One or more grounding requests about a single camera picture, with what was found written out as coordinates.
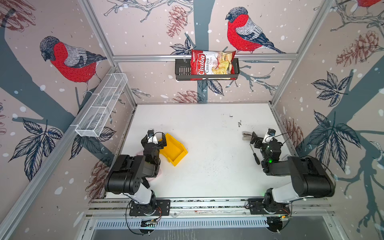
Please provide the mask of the black handled screwdriver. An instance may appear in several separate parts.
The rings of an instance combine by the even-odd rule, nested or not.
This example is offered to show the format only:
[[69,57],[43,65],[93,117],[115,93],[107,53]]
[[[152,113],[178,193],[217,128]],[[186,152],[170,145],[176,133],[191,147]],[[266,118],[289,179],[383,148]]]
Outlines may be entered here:
[[260,160],[259,160],[259,158],[258,158],[258,156],[257,156],[257,154],[256,154],[256,152],[255,152],[255,150],[254,150],[254,146],[250,144],[250,148],[251,148],[251,150],[252,150],[252,152],[253,152],[253,156],[254,156],[254,159],[255,159],[257,165],[260,165],[261,163],[260,163]]

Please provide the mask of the yellow plastic bin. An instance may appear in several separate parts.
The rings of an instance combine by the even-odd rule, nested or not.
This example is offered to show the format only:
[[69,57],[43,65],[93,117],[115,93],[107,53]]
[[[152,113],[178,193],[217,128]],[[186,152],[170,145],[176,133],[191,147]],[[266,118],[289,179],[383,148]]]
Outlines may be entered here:
[[175,167],[188,154],[188,151],[184,145],[177,141],[172,135],[166,134],[165,138],[167,146],[160,150],[160,154]]

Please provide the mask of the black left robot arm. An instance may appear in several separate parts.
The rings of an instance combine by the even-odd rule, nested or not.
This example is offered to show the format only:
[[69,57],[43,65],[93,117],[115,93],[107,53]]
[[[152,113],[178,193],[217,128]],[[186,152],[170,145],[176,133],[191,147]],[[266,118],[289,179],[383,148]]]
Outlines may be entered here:
[[160,171],[160,150],[167,146],[166,136],[156,138],[156,133],[148,132],[141,140],[144,151],[141,155],[119,155],[105,179],[105,191],[124,195],[131,201],[126,216],[161,217],[163,208],[169,201],[160,203],[155,192],[150,190],[148,178],[154,179]]

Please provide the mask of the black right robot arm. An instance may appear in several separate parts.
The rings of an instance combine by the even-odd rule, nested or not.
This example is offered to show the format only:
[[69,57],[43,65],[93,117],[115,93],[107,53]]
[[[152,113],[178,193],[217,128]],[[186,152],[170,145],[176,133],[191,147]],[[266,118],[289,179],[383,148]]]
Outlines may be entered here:
[[264,137],[254,132],[243,132],[243,140],[250,141],[252,150],[261,151],[262,160],[259,160],[256,153],[253,156],[267,176],[291,177],[290,183],[268,189],[263,199],[249,199],[247,208],[252,215],[260,215],[261,211],[268,214],[290,214],[289,204],[295,201],[334,195],[335,184],[318,159],[311,156],[286,156],[284,160],[280,159],[284,144],[276,140],[274,129],[268,129]]

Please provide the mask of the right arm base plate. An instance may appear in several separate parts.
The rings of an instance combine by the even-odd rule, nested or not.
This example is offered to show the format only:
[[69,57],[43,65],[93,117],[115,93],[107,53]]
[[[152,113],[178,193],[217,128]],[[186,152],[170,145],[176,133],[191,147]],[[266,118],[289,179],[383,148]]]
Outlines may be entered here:
[[290,215],[291,210],[288,204],[276,203],[274,201],[267,203],[265,199],[248,199],[246,209],[251,215]]

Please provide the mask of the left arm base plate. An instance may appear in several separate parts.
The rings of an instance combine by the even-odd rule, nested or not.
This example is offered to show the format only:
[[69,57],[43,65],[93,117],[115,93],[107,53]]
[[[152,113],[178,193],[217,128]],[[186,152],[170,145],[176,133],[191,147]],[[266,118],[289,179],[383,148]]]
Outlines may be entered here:
[[129,203],[128,211],[130,217],[160,217],[170,214],[171,201],[156,199],[147,205]]

